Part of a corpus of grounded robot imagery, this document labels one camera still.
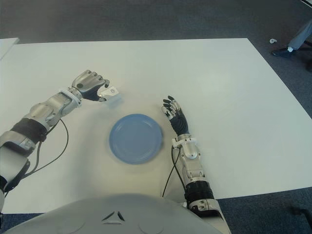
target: white table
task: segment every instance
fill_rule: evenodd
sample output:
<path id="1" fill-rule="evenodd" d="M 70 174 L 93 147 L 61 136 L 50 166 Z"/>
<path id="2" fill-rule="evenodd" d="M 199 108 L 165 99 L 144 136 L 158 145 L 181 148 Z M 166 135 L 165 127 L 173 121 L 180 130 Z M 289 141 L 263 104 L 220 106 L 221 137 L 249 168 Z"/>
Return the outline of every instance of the white table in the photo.
<path id="1" fill-rule="evenodd" d="M 312 121 L 247 39 L 15 45 L 1 61 L 0 132 L 85 69 L 109 79 L 121 101 L 84 100 L 64 117 L 70 131 L 65 154 L 11 191 L 5 213 L 46 212 L 114 193 L 160 195 L 175 137 L 160 110 L 168 94 L 179 101 L 199 140 L 216 198 L 312 185 Z M 108 144 L 114 123 L 132 113 L 152 117 L 163 131 L 160 152 L 141 165 L 119 161 Z M 65 140 L 60 124 L 42 145 L 40 165 L 55 158 Z M 30 160 L 33 166 L 35 154 Z M 176 174 L 167 196 L 183 198 Z"/>

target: blue plate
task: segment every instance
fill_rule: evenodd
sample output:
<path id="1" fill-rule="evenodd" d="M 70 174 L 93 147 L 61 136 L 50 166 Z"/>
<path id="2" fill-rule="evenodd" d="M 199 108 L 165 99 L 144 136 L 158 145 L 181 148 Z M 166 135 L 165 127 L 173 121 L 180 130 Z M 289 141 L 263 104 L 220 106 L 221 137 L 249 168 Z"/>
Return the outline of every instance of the blue plate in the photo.
<path id="1" fill-rule="evenodd" d="M 109 136 L 109 145 L 114 155 L 130 164 L 140 164 L 151 159 L 159 151 L 161 142 L 160 126 L 142 114 L 121 118 Z"/>

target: robotic hand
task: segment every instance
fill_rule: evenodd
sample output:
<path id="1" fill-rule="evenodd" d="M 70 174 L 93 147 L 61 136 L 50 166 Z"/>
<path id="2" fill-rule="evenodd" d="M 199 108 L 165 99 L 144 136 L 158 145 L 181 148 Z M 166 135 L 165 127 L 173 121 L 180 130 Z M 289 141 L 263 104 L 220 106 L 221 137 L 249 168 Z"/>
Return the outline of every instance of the robotic hand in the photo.
<path id="1" fill-rule="evenodd" d="M 161 108 L 163 113 L 169 119 L 172 128 L 178 136 L 188 134 L 189 127 L 180 105 L 172 96 L 168 96 L 168 99 L 163 100 L 164 104 Z"/>
<path id="2" fill-rule="evenodd" d="M 36 144 L 45 141 L 50 128 L 61 117 L 80 107 L 83 98 L 106 101 L 108 97 L 99 96 L 98 91 L 102 86 L 107 88 L 109 83 L 96 72 L 86 70 L 73 81 L 72 87 L 33 106 L 20 122 L 0 136 L 0 212 L 3 194 L 15 188 L 27 172 L 30 166 L 27 157 Z"/>
<path id="3" fill-rule="evenodd" d="M 171 123 L 177 134 L 177 140 L 172 139 L 173 148 L 180 148 L 183 182 L 187 208 L 199 217 L 220 217 L 224 223 L 226 233 L 230 233 L 221 208 L 214 199 L 213 192 L 200 164 L 201 153 L 196 146 L 196 139 L 189 133 L 188 123 L 178 102 L 172 97 L 163 100 L 161 107 L 164 115 Z"/>

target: silver joint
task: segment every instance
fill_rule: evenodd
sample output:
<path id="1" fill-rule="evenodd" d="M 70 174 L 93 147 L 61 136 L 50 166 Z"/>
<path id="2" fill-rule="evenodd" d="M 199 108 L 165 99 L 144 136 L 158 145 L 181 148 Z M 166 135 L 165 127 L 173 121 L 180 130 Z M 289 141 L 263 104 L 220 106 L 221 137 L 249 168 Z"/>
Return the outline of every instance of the silver joint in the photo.
<path id="1" fill-rule="evenodd" d="M 4 132 L 0 136 L 0 147 L 7 142 L 12 142 L 13 144 L 23 148 L 25 151 L 33 151 L 36 148 L 35 143 L 31 139 L 14 131 Z"/>

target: person's leg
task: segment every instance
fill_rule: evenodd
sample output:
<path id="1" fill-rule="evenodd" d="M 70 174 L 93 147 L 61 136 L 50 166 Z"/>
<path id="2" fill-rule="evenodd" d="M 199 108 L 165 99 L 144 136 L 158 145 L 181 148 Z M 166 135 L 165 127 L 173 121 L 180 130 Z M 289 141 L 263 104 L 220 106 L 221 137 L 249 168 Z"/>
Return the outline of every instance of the person's leg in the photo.
<path id="1" fill-rule="evenodd" d="M 303 25 L 296 36 L 289 42 L 288 47 L 282 48 L 279 50 L 273 50 L 272 54 L 274 56 L 281 56 L 284 58 L 289 58 L 294 50 L 300 48 L 300 46 L 304 43 L 304 41 L 312 34 L 312 20 L 308 21 L 305 25 Z"/>
<path id="2" fill-rule="evenodd" d="M 312 34 L 312 20 L 308 21 L 301 27 L 299 32 L 289 42 L 288 46 L 297 50 L 304 43 L 304 41 Z"/>

